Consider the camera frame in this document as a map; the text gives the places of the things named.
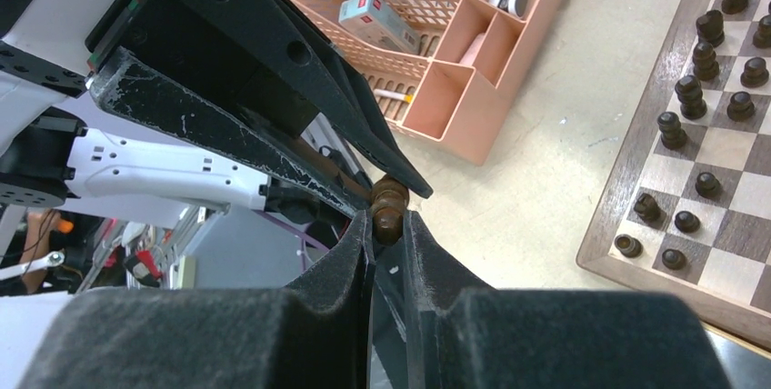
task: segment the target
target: chessboard frame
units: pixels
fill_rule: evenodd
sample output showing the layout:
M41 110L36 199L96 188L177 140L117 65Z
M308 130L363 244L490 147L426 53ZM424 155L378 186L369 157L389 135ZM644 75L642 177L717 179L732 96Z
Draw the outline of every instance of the chessboard frame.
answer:
M609 254L616 231L636 189L650 145L658 136L656 118L666 110L681 68L696 39L696 18L711 0L681 0L656 59L646 89L621 145L605 190L576 257L582 268L635 289L675 294L708 324L771 351L769 319L686 284L615 259Z

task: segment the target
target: beige tabletop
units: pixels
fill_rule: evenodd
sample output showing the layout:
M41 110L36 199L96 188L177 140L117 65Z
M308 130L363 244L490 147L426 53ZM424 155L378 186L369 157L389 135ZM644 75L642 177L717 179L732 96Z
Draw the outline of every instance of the beige tabletop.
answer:
M397 135L437 242L498 288L620 287L576 253L679 2L565 0L484 166Z

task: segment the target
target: person's arm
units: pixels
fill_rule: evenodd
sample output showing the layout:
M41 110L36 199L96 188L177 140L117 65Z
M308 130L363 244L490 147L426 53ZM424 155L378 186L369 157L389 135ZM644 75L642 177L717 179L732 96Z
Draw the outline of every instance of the person's arm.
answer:
M59 213L53 210L46 210L41 214L34 212L27 214L25 251L19 260L20 264L32 262L48 254L51 247L51 232L56 229L60 219ZM45 269L22 275L22 282L26 286L28 294L32 294L40 288L40 284L45 280L45 275Z

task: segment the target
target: plastic basket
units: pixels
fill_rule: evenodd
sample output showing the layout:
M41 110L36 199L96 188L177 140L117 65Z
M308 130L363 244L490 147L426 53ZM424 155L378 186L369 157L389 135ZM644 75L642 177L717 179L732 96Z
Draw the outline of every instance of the plastic basket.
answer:
M292 0L370 86L413 95L380 98L391 127L482 164L561 0L529 0L524 19L486 0L386 0L421 35L418 55L366 44L337 23L345 0ZM460 59L486 33L471 65Z

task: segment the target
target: chessboard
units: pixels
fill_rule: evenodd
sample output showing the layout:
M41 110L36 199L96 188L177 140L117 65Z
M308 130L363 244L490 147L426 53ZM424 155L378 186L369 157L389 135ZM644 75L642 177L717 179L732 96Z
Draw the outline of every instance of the chessboard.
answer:
M675 294L766 350L769 4L681 0L576 258L620 284Z

